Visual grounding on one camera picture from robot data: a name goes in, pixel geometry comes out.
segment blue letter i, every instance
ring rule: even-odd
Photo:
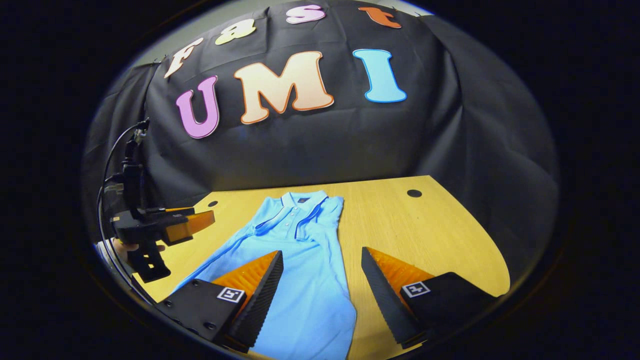
[[[396,84],[394,71],[389,59],[391,53],[385,50],[360,49],[353,56],[361,59],[369,77],[370,89],[364,97],[371,102],[398,102],[406,99],[406,92]]]

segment hand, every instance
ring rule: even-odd
[[[123,259],[129,263],[128,253],[129,251],[136,251],[140,246],[138,244],[124,244],[120,242],[120,239],[112,238],[113,248],[116,250],[116,254],[120,259]],[[158,245],[158,251],[164,251],[164,245]]]

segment purple letter u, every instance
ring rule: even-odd
[[[193,107],[191,106],[193,90],[189,90],[180,95],[175,101],[178,109],[180,109],[182,125],[184,125],[184,129],[187,131],[187,134],[192,138],[200,139],[209,136],[218,127],[220,112],[218,111],[216,92],[213,88],[217,80],[217,76],[211,76],[210,78],[204,79],[198,85],[198,90],[200,90],[204,96],[204,105],[207,109],[207,118],[203,122],[197,122],[193,115]]]

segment black cable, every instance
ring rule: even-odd
[[[100,235],[102,236],[102,242],[104,244],[104,249],[107,252],[107,255],[109,256],[109,259],[113,262],[114,265],[116,265],[116,262],[114,261],[113,257],[111,256],[111,253],[109,252],[109,250],[107,249],[107,243],[109,243],[109,246],[111,247],[111,250],[113,251],[113,254],[115,254],[115,257],[118,261],[118,264],[120,265],[120,268],[124,270],[124,265],[122,264],[120,257],[118,257],[118,253],[115,250],[115,247],[113,246],[113,242],[111,242],[111,239],[107,239],[105,237],[104,234],[104,230],[102,228],[102,214],[104,213],[104,201],[102,201],[102,194],[104,192],[104,184],[107,181],[107,172],[109,170],[109,163],[111,162],[111,157],[113,156],[113,151],[116,149],[116,147],[118,146],[118,144],[120,143],[121,139],[132,129],[135,129],[136,127],[138,127],[142,122],[139,122],[133,126],[131,126],[129,129],[126,129],[116,140],[116,142],[113,144],[111,151],[109,152],[109,156],[107,157],[107,163],[104,167],[104,174],[102,176],[102,186],[100,187],[100,191],[98,193],[98,199],[96,201],[96,208],[97,208],[97,212],[98,212],[98,225],[100,228]],[[127,279],[129,278],[128,275],[124,275],[122,270],[120,268],[118,268],[117,266],[115,267],[116,270],[118,271],[118,274],[120,274],[120,277],[122,277],[123,279],[125,279],[127,284],[131,285],[131,288],[133,290],[135,290],[135,292],[145,301],[147,301],[149,304],[153,305],[154,300],[153,299],[148,299],[146,296],[144,296],[139,289],[137,289],[137,287],[135,287],[132,283],[130,283],[129,281],[127,281]]]

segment blue polo shirt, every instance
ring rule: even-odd
[[[324,191],[268,197],[252,220],[184,279],[213,281],[281,250],[284,270],[253,351],[275,359],[344,359],[356,311],[337,229],[342,197]]]

